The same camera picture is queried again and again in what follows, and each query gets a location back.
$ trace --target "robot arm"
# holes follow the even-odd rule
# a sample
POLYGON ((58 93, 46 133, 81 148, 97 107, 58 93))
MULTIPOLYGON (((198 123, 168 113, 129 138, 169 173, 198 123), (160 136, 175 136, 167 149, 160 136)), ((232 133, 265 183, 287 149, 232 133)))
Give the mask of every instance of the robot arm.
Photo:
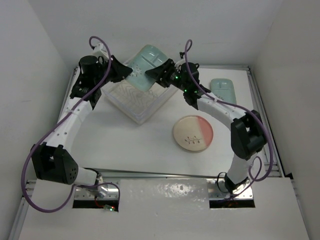
POLYGON ((38 179, 68 185, 91 186, 96 183, 97 173, 79 167, 70 155, 71 147, 82 122, 93 111, 101 97, 100 88, 108 82, 122 81, 133 70, 122 65, 114 56, 108 59, 101 44, 97 45, 93 54, 80 59, 78 78, 72 84, 59 121, 71 112, 70 116, 42 142, 31 157, 38 179), (102 79, 108 61, 111 61, 111 69, 106 80, 95 92, 73 109, 76 103, 102 79))
MULTIPOLYGON (((199 84, 199 64, 191 62, 188 64, 192 76, 199 84)), ((190 106, 216 118, 230 130, 231 148, 234 156, 231 167, 224 177, 224 184, 226 189, 232 193, 233 190, 247 180, 249 167, 253 159, 267 143, 262 129, 253 117, 245 111, 213 101, 204 95, 202 91, 199 91, 190 78, 186 63, 183 63, 177 69, 174 61, 169 59, 161 66, 146 71, 145 74, 155 79, 159 85, 165 88, 174 85, 182 90, 183 97, 190 106)), ((201 84, 199 85, 206 93, 218 99, 209 89, 201 84)), ((260 119, 257 111, 252 110, 251 112, 260 119)))

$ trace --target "round plate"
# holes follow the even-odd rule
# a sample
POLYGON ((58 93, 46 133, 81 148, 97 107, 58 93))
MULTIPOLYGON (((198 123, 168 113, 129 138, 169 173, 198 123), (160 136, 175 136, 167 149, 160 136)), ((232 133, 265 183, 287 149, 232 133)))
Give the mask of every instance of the round plate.
POLYGON ((175 123, 173 137, 182 148, 191 152, 200 152, 210 146, 214 138, 214 130, 203 117, 190 115, 175 123))

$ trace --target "plant design on plate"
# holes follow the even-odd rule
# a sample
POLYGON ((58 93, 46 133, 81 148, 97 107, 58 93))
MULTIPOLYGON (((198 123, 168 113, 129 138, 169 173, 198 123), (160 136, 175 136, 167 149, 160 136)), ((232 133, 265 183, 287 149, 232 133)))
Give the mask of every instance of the plant design on plate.
POLYGON ((190 138, 187 136, 187 139, 185 139, 185 141, 188 143, 188 144, 199 144, 200 143, 200 140, 202 138, 197 138, 196 136, 190 138))

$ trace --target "clear plastic bin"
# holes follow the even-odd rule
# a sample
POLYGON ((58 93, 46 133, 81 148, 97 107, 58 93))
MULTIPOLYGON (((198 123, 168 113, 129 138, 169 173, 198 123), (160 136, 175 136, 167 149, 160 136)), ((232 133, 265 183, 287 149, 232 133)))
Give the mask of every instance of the clear plastic bin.
POLYGON ((143 84, 132 86, 126 80, 118 83, 108 82, 101 90, 106 98, 116 105, 122 112, 138 124, 143 124, 155 113, 176 91, 177 88, 170 86, 164 88, 157 83, 145 79, 145 71, 160 66, 168 58, 154 46, 146 45, 135 57, 128 60, 128 67, 133 69, 128 80, 143 81, 143 84))

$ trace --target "white wall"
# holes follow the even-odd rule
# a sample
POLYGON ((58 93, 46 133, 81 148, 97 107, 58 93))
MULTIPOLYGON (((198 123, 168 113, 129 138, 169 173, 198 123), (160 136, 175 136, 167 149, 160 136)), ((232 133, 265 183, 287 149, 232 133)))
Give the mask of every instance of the white wall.
POLYGON ((68 66, 104 38, 124 61, 144 45, 178 58, 187 39, 201 64, 249 64, 282 0, 29 0, 68 66))
MULTIPOLYGON (((32 145, 58 118, 69 73, 26 0, 0 2, 0 239, 21 199, 32 145)), ((35 177, 33 168, 28 175, 35 177)))
POLYGON ((254 73, 307 228, 320 239, 320 1, 285 0, 254 73))

